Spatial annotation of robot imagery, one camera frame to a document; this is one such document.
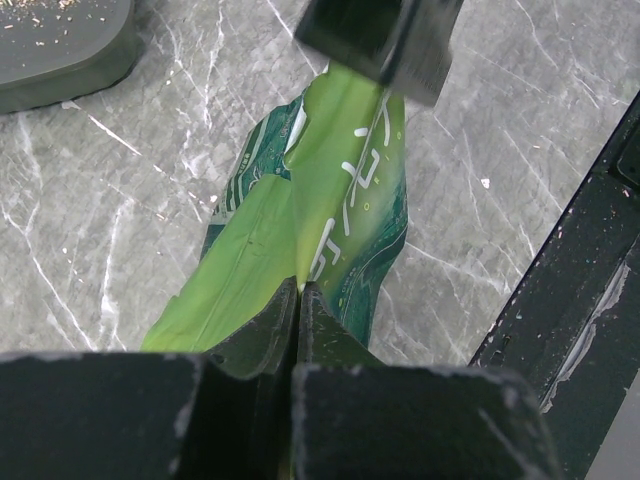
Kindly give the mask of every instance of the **black rubber pad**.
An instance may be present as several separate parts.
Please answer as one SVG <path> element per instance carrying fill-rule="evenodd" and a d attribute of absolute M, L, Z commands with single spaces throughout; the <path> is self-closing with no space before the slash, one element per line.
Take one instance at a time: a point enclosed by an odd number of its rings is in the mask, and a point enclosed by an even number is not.
<path fill-rule="evenodd" d="M 109 87 L 136 59 L 133 0 L 0 0 L 0 114 Z"/>

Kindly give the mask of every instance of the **marble surface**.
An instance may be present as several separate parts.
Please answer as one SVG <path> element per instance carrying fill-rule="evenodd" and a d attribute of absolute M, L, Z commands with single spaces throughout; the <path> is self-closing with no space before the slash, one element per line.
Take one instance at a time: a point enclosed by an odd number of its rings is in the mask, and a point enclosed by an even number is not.
<path fill-rule="evenodd" d="M 257 120 L 324 66 L 305 2 L 137 2 L 123 82 L 0 117 L 0 351 L 135 350 L 195 268 Z M 640 87 L 637 0 L 467 0 L 434 111 L 408 108 L 408 244 L 372 350 L 464 363 Z"/>

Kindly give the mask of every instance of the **gray marble countertop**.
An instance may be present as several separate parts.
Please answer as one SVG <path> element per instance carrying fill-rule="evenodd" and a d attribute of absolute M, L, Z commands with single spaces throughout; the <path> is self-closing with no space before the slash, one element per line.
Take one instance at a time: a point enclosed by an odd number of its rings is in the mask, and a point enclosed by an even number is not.
<path fill-rule="evenodd" d="M 323 61 L 301 0 L 137 2 L 118 85 L 0 117 L 0 351 L 128 349 L 197 265 L 246 134 Z M 640 87 L 637 0 L 467 0 L 408 108 L 410 234 L 372 350 L 467 362 Z"/>

